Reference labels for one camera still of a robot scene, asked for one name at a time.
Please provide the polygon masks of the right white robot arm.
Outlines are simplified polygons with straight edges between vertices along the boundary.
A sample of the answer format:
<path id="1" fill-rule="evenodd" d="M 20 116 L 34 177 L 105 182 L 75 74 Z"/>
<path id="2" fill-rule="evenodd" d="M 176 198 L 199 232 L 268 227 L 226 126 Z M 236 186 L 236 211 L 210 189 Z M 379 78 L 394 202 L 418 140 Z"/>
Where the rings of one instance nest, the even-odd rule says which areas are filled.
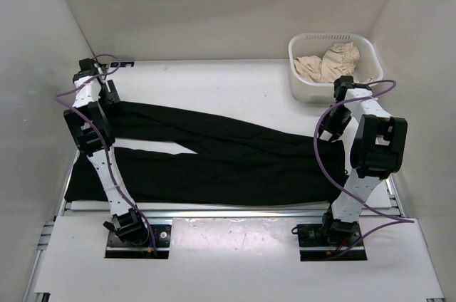
<path id="1" fill-rule="evenodd" d="M 313 140 L 340 138 L 352 119 L 358 123 L 350 151 L 351 172 L 338 198 L 323 215 L 320 236 L 335 245 L 359 230 L 358 220 L 372 191 L 403 163 L 408 122 L 386 112 L 376 100 L 372 83 L 341 76 L 333 84 L 335 103 L 319 118 Z"/>

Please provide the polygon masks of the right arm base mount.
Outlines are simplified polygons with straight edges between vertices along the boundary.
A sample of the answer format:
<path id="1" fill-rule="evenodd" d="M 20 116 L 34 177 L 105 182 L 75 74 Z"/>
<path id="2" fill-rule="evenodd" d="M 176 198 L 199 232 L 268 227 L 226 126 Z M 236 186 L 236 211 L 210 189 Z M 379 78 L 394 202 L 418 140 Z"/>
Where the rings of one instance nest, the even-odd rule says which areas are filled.
<path id="1" fill-rule="evenodd" d="M 300 261 L 366 261 L 358 225 L 351 234 L 326 234 L 322 224 L 297 224 L 291 229 L 299 243 Z"/>

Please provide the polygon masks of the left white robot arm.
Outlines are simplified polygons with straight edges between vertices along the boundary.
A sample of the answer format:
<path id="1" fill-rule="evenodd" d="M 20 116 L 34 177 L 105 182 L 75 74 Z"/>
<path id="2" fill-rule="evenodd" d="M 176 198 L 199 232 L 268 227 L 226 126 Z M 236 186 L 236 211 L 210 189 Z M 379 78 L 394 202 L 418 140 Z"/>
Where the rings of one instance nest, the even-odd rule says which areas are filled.
<path id="1" fill-rule="evenodd" d="M 104 227 L 133 246 L 150 243 L 150 225 L 130 196 L 115 159 L 115 136 L 106 111 L 120 102 L 109 72 L 96 58 L 79 61 L 73 76 L 75 88 L 60 93 L 56 101 L 67 107 L 64 120 L 79 150 L 92 165 L 107 197 L 111 220 Z"/>

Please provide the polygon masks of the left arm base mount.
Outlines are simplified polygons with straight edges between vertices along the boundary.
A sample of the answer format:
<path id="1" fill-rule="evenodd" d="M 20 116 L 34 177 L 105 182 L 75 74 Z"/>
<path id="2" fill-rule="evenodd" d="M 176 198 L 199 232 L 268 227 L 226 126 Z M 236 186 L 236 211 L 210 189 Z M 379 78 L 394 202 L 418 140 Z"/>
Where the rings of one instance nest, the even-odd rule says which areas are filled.
<path id="1" fill-rule="evenodd" d="M 155 249 L 149 249 L 151 245 L 148 230 L 133 241 L 121 241 L 113 231 L 109 231 L 106 246 L 106 259 L 168 259 L 170 255 L 170 243 L 172 238 L 171 219 L 150 219 Z"/>

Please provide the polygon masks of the black trousers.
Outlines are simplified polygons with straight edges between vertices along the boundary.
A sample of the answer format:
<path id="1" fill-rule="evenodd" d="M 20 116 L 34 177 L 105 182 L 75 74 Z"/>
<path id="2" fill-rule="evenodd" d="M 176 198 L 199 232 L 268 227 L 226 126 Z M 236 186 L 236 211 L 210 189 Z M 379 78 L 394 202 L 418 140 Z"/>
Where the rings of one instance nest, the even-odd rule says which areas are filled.
<path id="1" fill-rule="evenodd" d="M 137 202 L 273 206 L 332 202 L 346 183 L 341 141 L 218 115 L 120 102 L 106 111 L 117 138 L 174 142 L 185 151 L 115 149 L 125 186 Z"/>

